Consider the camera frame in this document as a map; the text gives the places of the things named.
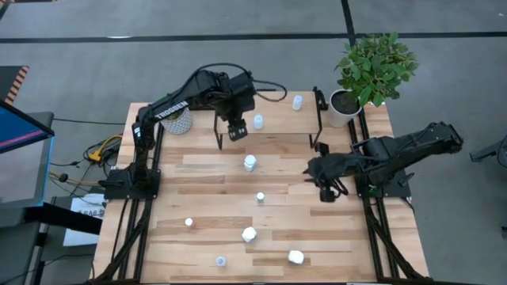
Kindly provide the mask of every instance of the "wooden table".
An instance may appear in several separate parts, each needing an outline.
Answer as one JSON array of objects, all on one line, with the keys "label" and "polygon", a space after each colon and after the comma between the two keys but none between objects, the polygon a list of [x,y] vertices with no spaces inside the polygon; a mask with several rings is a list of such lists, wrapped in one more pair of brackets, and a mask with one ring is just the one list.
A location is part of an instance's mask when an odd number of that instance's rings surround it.
[{"label": "wooden table", "polygon": [[[269,99],[278,99],[284,95],[282,91],[259,92],[262,96]],[[294,111],[292,102],[294,97],[300,95],[303,98],[301,109]],[[280,102],[267,101],[259,96],[254,96],[255,109],[243,113],[243,119],[246,122],[246,129],[249,136],[244,139],[255,139],[255,134],[264,135],[308,135],[310,137],[310,147],[317,142],[322,131],[322,121],[320,111],[318,110],[315,92],[291,92],[287,93],[284,100]],[[261,130],[254,128],[254,117],[262,114],[263,126]],[[228,122],[215,117],[215,130],[219,148],[222,149],[223,135],[228,136]]]},{"label": "wooden table", "polygon": [[[144,105],[130,107],[119,167],[132,161],[131,124]],[[371,137],[392,135],[385,107],[367,106],[365,112]],[[349,196],[321,203],[318,189],[304,183],[307,176],[301,174],[315,155],[306,136],[252,134],[237,142],[225,139],[223,150],[218,150],[213,117],[213,111],[194,111],[189,133],[164,136],[159,166],[162,184],[151,212],[141,282],[375,280],[363,205],[353,179],[343,179]],[[348,128],[332,128],[326,119],[322,112],[320,141],[330,144],[332,152],[349,152]],[[257,157],[252,173],[242,167],[247,154]],[[262,205],[255,199],[259,191],[266,194]],[[416,270],[427,275],[413,212],[400,199],[384,201],[393,242]],[[112,201],[106,208],[94,258],[97,274],[111,259],[123,203]],[[196,228],[184,226],[188,217],[195,219]],[[128,211],[119,245],[124,242],[127,219]],[[241,233],[248,226],[256,228],[258,236],[246,244]],[[387,254],[380,240],[379,247],[388,276]],[[287,262],[291,249],[305,254],[303,265]],[[134,245],[127,277],[133,275],[136,253]],[[215,266],[219,256],[227,258],[226,268]]]}]

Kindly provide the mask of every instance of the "computer screen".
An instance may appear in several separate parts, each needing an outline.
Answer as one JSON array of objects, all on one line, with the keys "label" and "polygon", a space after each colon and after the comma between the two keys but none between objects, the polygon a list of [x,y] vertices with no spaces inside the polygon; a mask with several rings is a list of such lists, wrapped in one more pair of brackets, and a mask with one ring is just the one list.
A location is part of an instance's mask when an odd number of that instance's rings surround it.
[{"label": "computer screen", "polygon": [[6,102],[0,101],[0,154],[53,135],[55,133],[52,129]]}]

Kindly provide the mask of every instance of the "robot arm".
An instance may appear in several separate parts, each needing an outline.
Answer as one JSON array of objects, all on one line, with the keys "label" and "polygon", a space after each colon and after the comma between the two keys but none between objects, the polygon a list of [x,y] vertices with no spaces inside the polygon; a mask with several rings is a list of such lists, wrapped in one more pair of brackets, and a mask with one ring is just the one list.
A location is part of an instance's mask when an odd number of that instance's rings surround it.
[{"label": "robot arm", "polygon": [[241,67],[242,73],[229,78],[226,73],[204,70],[209,66],[194,72],[180,89],[139,110],[132,125],[134,162],[126,169],[113,170],[106,181],[101,181],[101,186],[106,187],[106,199],[148,199],[157,195],[160,172],[147,168],[148,153],[155,145],[154,126],[190,105],[215,109],[229,123],[231,140],[247,136],[242,114],[255,108],[257,94],[251,73]]},{"label": "robot arm", "polygon": [[[311,176],[307,181],[320,187],[322,202],[334,202],[340,193],[349,193],[339,177],[365,175],[368,184],[382,188],[400,170],[432,154],[457,153],[462,145],[463,140],[452,125],[431,123],[422,131],[399,138],[383,136],[354,144],[349,154],[330,154],[329,147],[320,143],[315,146],[315,151],[321,157],[312,158],[304,173]],[[406,184],[411,177],[396,182]],[[334,195],[331,188],[335,188],[338,195]]]}]

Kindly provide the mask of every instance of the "woven basket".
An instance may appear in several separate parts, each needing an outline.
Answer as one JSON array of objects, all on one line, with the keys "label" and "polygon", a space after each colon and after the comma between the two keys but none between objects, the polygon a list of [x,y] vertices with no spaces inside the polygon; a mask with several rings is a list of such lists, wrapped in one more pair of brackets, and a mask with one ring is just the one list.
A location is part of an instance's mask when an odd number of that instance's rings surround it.
[{"label": "woven basket", "polygon": [[162,126],[171,134],[181,135],[186,133],[192,127],[192,114],[188,108],[175,120],[162,120]]}]

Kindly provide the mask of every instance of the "black line on floor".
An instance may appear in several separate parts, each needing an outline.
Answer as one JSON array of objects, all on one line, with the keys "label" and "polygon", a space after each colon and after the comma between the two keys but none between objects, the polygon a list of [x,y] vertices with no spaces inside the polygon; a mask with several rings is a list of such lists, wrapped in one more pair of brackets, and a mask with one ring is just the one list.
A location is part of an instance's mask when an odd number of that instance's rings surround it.
[{"label": "black line on floor", "polygon": [[0,20],[2,19],[3,15],[6,13],[7,8],[9,8],[10,0],[6,0],[5,3],[3,3],[2,8],[0,8]]},{"label": "black line on floor", "polygon": [[72,44],[72,43],[139,43],[172,41],[211,41],[211,40],[325,40],[346,39],[346,33],[250,33],[232,35],[182,35],[182,36],[131,36],[116,37],[68,37],[68,38],[4,38],[0,44]]},{"label": "black line on floor", "polygon": [[[356,37],[366,37],[370,33],[357,33]],[[505,37],[507,32],[400,32],[400,39],[438,39],[438,38],[483,38]]]}]

